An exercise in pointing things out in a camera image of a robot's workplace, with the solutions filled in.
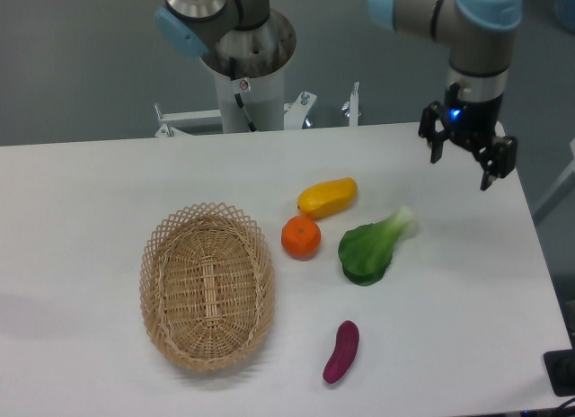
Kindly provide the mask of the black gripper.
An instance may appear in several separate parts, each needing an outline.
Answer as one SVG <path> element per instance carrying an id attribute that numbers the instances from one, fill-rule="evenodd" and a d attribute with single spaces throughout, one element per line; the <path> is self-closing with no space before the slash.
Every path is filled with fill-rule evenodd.
<path id="1" fill-rule="evenodd" d="M 444 106 L 434 101 L 422 111 L 418 135 L 430 149 L 430 162 L 443 155 L 446 141 L 475 155 L 483 169 L 480 190 L 507 177 L 516 168 L 518 140 L 513 136 L 495 137 L 503 95 L 486 102 L 468 102 L 458 96 L 463 87 L 452 83 L 446 90 Z"/>

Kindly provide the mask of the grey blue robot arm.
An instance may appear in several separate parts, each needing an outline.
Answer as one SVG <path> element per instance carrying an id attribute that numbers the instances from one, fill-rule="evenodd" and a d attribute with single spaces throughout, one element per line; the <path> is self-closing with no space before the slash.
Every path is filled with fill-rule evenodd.
<path id="1" fill-rule="evenodd" d="M 367 0 L 371 19 L 450 49 L 442 102 L 422 112 L 419 134 L 438 161 L 451 142 L 481 165 L 483 189 L 515 168 L 518 142 L 495 130 L 523 0 Z M 270 0 L 164 0 L 155 23 L 187 58 L 215 76 L 227 133 L 282 130 L 282 76 L 296 49 L 291 22 Z"/>

